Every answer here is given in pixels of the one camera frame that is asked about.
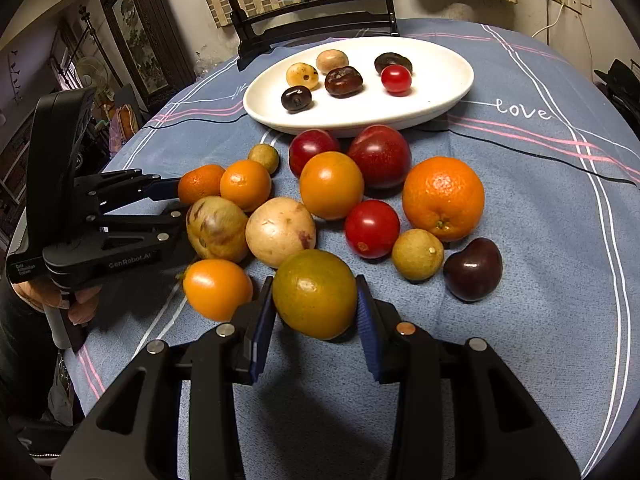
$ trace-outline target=white ceramic dish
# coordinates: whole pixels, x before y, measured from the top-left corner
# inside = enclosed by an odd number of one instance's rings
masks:
[[[316,65],[323,50],[336,48],[349,57],[364,80],[364,89],[337,99],[324,89],[324,76],[311,92],[313,102],[298,113],[287,112],[280,96],[289,87],[287,68],[297,62]],[[386,92],[373,65],[384,52],[397,52],[414,66],[408,95]],[[287,134],[310,128],[329,130],[336,137],[353,137],[371,124],[388,124],[396,130],[437,117],[457,104],[474,82],[474,70],[460,54],[428,41],[375,36],[349,38],[315,46],[289,56],[262,72],[244,93],[244,109],[256,121]]]

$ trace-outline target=small orange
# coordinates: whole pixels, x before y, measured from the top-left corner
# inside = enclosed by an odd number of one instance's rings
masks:
[[[251,301],[254,286],[228,260],[200,260],[189,266],[182,282],[189,304],[213,321],[229,321],[239,305]]]
[[[402,189],[402,208],[414,227],[443,242],[460,240],[476,228],[484,209],[484,187],[468,165],[434,156],[417,164]]]
[[[225,168],[217,164],[207,164],[185,173],[178,183],[180,202],[193,205],[205,196],[219,195],[223,173]]]
[[[271,177],[254,160],[238,160],[226,168],[220,180],[220,195],[231,200],[245,213],[258,209],[269,198]]]
[[[344,153],[318,153],[300,174],[302,202],[311,214],[325,220],[345,218],[363,194],[360,168]]]

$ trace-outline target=hand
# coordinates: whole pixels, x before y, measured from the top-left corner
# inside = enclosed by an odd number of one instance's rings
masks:
[[[36,310],[44,312],[45,306],[62,307],[62,293],[60,289],[46,276],[34,280],[13,284],[15,293]],[[68,311],[71,323],[86,323],[95,316],[98,307],[98,292],[100,286],[92,286],[75,292],[76,302]]]

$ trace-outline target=cherry tomato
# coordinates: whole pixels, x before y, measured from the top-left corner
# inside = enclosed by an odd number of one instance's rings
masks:
[[[363,258],[381,258],[391,252],[400,235],[394,209],[380,200],[365,200],[354,207],[344,222],[349,247]]]
[[[402,65],[389,65],[380,74],[382,85],[391,94],[401,94],[411,88],[411,73]]]

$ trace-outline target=white cable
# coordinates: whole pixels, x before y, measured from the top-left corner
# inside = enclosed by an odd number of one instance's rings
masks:
[[[556,18],[556,20],[551,24],[551,25],[547,25],[546,27],[542,27],[539,31],[537,31],[532,38],[535,38],[538,34],[540,34],[540,32],[542,32],[543,30],[547,30],[548,28],[553,27],[557,22],[560,21],[560,15],[562,14],[562,9],[564,9],[564,4],[562,4],[560,6],[560,12],[558,12],[558,17]]]

